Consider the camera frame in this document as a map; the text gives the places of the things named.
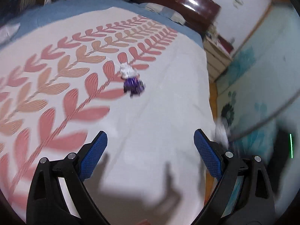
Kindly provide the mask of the purple foil wrapper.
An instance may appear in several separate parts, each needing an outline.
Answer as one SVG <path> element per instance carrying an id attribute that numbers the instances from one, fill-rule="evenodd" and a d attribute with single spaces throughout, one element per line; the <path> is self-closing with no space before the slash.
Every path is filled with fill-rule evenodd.
<path id="1" fill-rule="evenodd" d="M 145 85 L 137 76 L 124 80 L 124 93 L 130 92 L 130 97 L 140 95 L 144 90 Z"/>

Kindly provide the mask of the flat blue white pillow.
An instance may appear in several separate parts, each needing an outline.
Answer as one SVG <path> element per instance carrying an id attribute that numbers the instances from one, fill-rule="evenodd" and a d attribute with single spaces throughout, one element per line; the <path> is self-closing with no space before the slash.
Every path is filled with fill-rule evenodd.
<path id="1" fill-rule="evenodd" d="M 172 10 L 166 6 L 155 4 L 155 3 L 141 3 L 141 4 L 139 4 L 139 7 L 144 8 L 151 12 L 157 13 L 159 15 L 162 15 L 182 26 L 184 26 L 186 23 L 186 20 L 179 12 Z"/>

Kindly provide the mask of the beige wooden nightstand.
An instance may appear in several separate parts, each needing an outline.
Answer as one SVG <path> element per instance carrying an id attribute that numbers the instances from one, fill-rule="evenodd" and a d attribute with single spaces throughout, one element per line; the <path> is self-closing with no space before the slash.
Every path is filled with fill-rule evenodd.
<path id="1" fill-rule="evenodd" d="M 208 36 L 203 40 L 203 48 L 206 52 L 209 82 L 213 83 L 227 70 L 232 58 L 219 42 Z"/>

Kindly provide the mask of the dark red wooden headboard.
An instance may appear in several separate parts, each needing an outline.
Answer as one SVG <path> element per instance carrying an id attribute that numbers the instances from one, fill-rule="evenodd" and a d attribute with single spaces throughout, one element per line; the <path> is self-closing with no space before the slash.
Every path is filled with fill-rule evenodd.
<path id="1" fill-rule="evenodd" d="M 214 23 L 221 7 L 213 0 L 130 0 L 132 3 L 155 3 L 179 12 L 185 26 L 205 36 Z"/>

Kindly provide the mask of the white leaf-pattern bed cover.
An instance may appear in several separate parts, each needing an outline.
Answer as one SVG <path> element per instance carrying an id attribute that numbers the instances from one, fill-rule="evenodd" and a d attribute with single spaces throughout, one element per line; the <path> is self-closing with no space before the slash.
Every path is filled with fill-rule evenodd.
<path id="1" fill-rule="evenodd" d="M 145 85 L 124 93 L 120 65 Z M 111 7 L 39 27 L 1 48 L 1 191 L 26 219 L 38 161 L 108 136 L 86 186 L 111 224 L 190 224 L 205 169 L 193 135 L 215 130 L 206 53 L 186 35 Z"/>

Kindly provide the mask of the white cloth on bed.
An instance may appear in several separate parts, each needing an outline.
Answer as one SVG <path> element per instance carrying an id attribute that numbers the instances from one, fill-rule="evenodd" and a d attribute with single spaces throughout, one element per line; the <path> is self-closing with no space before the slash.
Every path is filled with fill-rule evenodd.
<path id="1" fill-rule="evenodd" d="M 10 40 L 19 30 L 20 23 L 6 24 L 0 29 L 0 44 Z"/>

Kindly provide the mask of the floral sliding wardrobe door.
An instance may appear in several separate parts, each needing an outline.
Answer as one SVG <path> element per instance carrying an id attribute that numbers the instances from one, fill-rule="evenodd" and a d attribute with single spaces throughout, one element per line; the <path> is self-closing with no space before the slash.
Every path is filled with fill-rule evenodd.
<path id="1" fill-rule="evenodd" d="M 276 175 L 282 215 L 299 191 L 299 15 L 275 4 L 217 80 L 218 115 L 240 155 L 258 155 Z"/>

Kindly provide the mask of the blue bed sheet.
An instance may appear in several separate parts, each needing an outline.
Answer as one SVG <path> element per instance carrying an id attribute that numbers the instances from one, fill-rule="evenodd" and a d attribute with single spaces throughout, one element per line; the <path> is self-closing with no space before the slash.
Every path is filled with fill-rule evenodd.
<path id="1" fill-rule="evenodd" d="M 187 26 L 177 24 L 160 14 L 148 11 L 136 4 L 127 3 L 122 0 L 64 0 L 47 4 L 45 6 L 33 6 L 30 9 L 23 11 L 19 15 L 6 20 L 4 24 L 20 23 L 20 28 L 12 38 L 8 39 L 8 41 L 4 43 L 1 43 L 1 48 L 6 47 L 25 34 L 28 34 L 31 31 L 39 27 L 43 27 L 49 23 L 67 19 L 82 13 L 106 10 L 111 7 L 122 8 L 155 20 L 163 25 L 175 29 L 181 34 L 186 35 L 200 47 L 203 47 L 202 35 L 199 32 L 196 32 Z"/>

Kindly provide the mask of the white deer wall hook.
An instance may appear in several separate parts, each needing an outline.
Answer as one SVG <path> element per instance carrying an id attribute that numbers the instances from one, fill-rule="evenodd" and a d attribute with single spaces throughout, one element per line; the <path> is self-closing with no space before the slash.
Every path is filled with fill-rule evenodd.
<path id="1" fill-rule="evenodd" d="M 233 6 L 236 7 L 237 9 L 243 5 L 244 5 L 244 2 L 242 0 L 233 0 Z"/>

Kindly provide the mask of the white tissue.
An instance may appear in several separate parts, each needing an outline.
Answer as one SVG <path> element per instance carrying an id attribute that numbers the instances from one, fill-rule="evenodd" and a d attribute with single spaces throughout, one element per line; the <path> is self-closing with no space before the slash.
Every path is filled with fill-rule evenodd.
<path id="1" fill-rule="evenodd" d="M 128 63 L 122 63 L 120 65 L 120 74 L 124 80 L 138 76 L 138 72 Z"/>

